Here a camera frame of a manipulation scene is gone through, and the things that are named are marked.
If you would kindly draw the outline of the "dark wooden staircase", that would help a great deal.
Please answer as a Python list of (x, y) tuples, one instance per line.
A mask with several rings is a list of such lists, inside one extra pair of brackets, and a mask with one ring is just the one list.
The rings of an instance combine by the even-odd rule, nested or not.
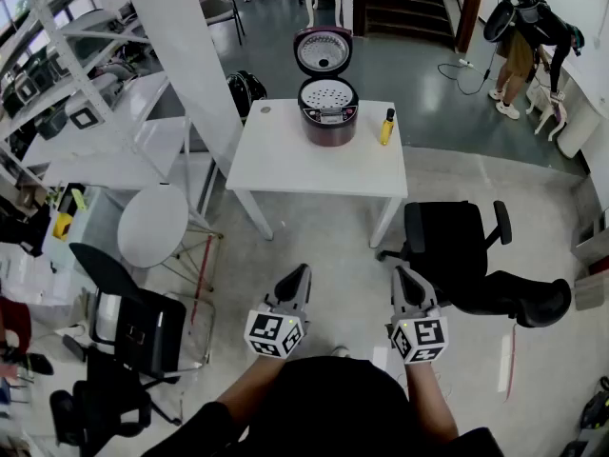
[(353, 0), (357, 36), (387, 34), (469, 49), (481, 0)]

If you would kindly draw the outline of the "grey small box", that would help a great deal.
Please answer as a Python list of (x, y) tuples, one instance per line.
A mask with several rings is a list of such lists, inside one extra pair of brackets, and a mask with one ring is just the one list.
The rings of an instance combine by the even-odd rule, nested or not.
[(601, 307), (609, 300), (609, 270), (577, 280), (574, 300), (578, 311)]

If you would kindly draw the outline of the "person's right forearm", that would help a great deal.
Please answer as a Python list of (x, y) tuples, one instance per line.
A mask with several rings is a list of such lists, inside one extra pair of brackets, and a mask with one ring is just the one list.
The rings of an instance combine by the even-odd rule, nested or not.
[(408, 400), (419, 426), (432, 444), (445, 445), (459, 437), (456, 421), (446, 403), (430, 363), (405, 366)]

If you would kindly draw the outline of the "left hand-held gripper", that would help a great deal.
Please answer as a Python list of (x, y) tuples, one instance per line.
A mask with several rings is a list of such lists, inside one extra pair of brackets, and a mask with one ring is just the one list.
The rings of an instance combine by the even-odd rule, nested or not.
[(244, 339), (254, 353), (287, 359), (303, 341), (309, 326), (305, 310), (311, 284), (310, 266), (300, 264), (275, 285), (274, 295), (267, 293), (248, 313)]

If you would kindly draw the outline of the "black chrome-frame chair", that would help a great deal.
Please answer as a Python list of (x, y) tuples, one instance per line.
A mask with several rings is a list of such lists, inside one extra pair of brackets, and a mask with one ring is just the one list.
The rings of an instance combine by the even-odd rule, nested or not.
[[(119, 261), (96, 247), (71, 243), (69, 248), (95, 285), (89, 337), (112, 347), (115, 360), (157, 379), (175, 377), (209, 362), (213, 330), (208, 331), (201, 354), (195, 348), (187, 349), (188, 343), (196, 341), (190, 337), (187, 307), (181, 301), (139, 287)], [(118, 299), (112, 339), (98, 332), (102, 299), (109, 296)]]

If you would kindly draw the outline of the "white curved counter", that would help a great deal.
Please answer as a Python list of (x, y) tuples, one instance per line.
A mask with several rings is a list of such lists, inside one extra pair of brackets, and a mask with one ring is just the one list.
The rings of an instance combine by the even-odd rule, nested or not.
[(557, 139), (560, 152), (568, 158), (581, 153), (590, 165), (609, 161), (609, 54), (597, 37), (581, 56), (571, 53), (562, 63), (559, 91), (568, 114)]

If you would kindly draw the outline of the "maroon rice cooker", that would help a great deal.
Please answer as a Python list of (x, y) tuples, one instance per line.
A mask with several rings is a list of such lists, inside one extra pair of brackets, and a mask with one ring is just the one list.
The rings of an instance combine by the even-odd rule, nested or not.
[[(352, 32), (335, 26), (304, 29), (295, 34), (293, 50), (298, 67), (307, 75), (299, 88), (297, 102), (308, 140), (321, 147), (348, 143), (355, 134), (359, 110), (357, 91), (341, 77), (353, 54)], [(355, 91), (355, 99), (338, 109), (305, 108), (300, 91), (304, 84), (319, 79), (338, 79), (347, 83)]]

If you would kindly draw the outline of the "black backpack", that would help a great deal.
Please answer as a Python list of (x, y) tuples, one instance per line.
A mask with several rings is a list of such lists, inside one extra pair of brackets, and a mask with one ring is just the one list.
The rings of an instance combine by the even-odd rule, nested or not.
[(267, 98), (264, 85), (248, 71), (233, 72), (226, 78), (226, 82), (242, 120), (247, 118), (253, 102)]

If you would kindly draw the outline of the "white square table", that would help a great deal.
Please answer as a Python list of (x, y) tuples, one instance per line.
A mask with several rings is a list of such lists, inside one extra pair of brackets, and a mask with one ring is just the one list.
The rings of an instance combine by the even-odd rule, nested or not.
[(267, 240), (273, 230), (253, 199), (254, 191), (383, 198), (369, 240), (376, 248), (408, 196), (399, 127), (393, 127), (386, 146), (379, 142), (386, 111), (393, 106), (363, 100), (354, 137), (328, 148), (308, 140), (296, 100), (258, 100), (247, 116), (226, 187)]

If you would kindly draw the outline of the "white metal shelving rack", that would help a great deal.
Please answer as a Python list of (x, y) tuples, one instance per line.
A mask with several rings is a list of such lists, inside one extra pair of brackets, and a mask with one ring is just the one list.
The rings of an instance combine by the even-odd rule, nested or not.
[[(33, 173), (23, 161), (17, 160), (16, 165), (31, 181), (49, 194), (69, 183), (114, 190), (141, 190), (153, 184), (172, 184), (189, 194), (195, 180), (195, 164), (190, 153), (191, 118), (188, 115), (156, 121), (148, 118), (170, 84), (167, 75), (158, 72), (132, 79), (115, 105), (110, 107), (88, 78), (88, 73), (118, 42), (137, 42), (140, 38), (130, 30), (112, 33), (59, 29), (51, 10), (59, 1), (36, 0), (32, 3), (28, 18), (0, 49), (0, 64), (6, 64), (16, 55), (18, 45), (26, 42), (28, 32), (42, 26), (58, 50), (61, 65), (69, 71), (61, 81), (34, 97), (14, 118), (0, 121), (0, 150), (12, 158), (14, 155), (7, 140), (17, 129), (62, 98), (80, 91), (100, 116), (100, 123), (89, 131), (81, 131), (73, 123), (67, 123), (55, 139), (68, 150), (59, 158), (49, 159), (43, 175)], [(73, 34), (106, 39), (108, 44), (92, 61), (81, 64), (67, 41)]]

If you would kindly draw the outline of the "person's left forearm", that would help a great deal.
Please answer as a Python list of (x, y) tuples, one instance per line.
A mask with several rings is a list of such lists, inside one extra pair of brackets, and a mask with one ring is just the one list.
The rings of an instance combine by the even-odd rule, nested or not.
[(259, 356), (216, 401), (224, 405), (236, 427), (245, 430), (285, 365), (285, 359)]

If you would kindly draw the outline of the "black swivel chair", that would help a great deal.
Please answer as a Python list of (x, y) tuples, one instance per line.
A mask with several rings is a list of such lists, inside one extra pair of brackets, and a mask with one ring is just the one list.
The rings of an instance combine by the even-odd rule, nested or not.
[(144, 383), (139, 372), (96, 347), (87, 348), (86, 364), (86, 379), (76, 381), (71, 392), (56, 390), (49, 397), (57, 444), (78, 448), (79, 457), (95, 457), (113, 437), (142, 433), (152, 413), (176, 427), (182, 424), (181, 418), (167, 416), (149, 394), (161, 384), (176, 384), (177, 376)]

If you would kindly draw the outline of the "person's black shirt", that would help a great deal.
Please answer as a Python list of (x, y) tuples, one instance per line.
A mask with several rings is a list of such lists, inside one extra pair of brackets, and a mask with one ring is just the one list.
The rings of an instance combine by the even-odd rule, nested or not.
[(245, 430), (216, 400), (142, 457), (503, 457), (490, 429), (428, 441), (402, 387), (367, 360), (285, 361)]

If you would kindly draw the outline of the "white curved-leg stool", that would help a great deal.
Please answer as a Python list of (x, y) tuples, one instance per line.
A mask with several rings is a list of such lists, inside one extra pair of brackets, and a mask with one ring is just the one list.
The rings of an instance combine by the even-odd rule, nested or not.
[(547, 140), (552, 142), (568, 123), (568, 114), (563, 103), (561, 101), (552, 102), (550, 89), (543, 84), (531, 84), (526, 92), (526, 97), (529, 100), (529, 106), (525, 110), (525, 114), (530, 115), (535, 109), (540, 112), (538, 125), (534, 129), (535, 135), (541, 132), (550, 118), (554, 118), (556, 124), (547, 137)]

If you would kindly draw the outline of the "white perforated steamer tray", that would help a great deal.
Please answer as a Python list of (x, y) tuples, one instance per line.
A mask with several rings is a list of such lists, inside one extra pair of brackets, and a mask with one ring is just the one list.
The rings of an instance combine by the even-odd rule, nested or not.
[(338, 109), (355, 99), (355, 91), (338, 79), (319, 79), (304, 84), (300, 99), (305, 108)]

